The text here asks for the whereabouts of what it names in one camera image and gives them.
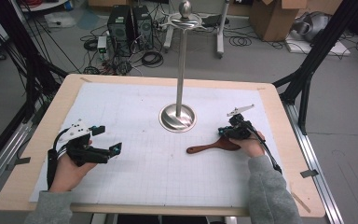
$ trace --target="computer tower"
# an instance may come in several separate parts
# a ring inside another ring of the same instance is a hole
[[[107,22],[113,49],[117,56],[131,56],[131,44],[134,40],[131,7],[114,5]]]
[[[133,7],[132,14],[138,48],[153,49],[153,23],[147,6]]]

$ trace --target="metal knob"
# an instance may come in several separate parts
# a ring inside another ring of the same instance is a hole
[[[191,15],[191,4],[189,1],[184,1],[179,5],[179,13],[184,19],[187,19]]]

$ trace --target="gray sleeve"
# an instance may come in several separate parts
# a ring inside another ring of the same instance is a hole
[[[39,192],[36,209],[28,215],[24,224],[68,224],[72,216],[70,205],[72,192]]]
[[[252,223],[302,223],[296,203],[286,190],[286,181],[272,168],[269,157],[250,159],[249,170],[249,212]]]

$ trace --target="black strap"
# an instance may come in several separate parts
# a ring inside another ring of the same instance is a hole
[[[50,189],[51,184],[53,183],[55,172],[57,170],[58,164],[58,154],[55,149],[51,149],[48,151],[48,189]]]

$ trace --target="round metal base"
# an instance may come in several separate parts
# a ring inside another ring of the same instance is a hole
[[[176,117],[176,104],[167,105],[159,112],[162,127],[173,133],[184,133],[194,127],[197,117],[188,105],[182,105],[180,117]]]

